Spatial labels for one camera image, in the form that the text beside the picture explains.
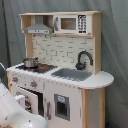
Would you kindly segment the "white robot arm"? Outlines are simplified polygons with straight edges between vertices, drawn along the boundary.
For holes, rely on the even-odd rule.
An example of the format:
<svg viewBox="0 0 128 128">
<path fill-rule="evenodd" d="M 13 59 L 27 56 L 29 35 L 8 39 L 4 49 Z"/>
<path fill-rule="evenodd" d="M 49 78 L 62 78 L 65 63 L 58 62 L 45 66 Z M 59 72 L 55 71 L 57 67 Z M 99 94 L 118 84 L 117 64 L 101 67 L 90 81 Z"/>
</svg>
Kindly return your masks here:
<svg viewBox="0 0 128 128">
<path fill-rule="evenodd" d="M 0 63 L 0 126 L 12 128 L 48 128 L 47 121 L 22 108 L 2 83 L 5 67 Z"/>
</svg>

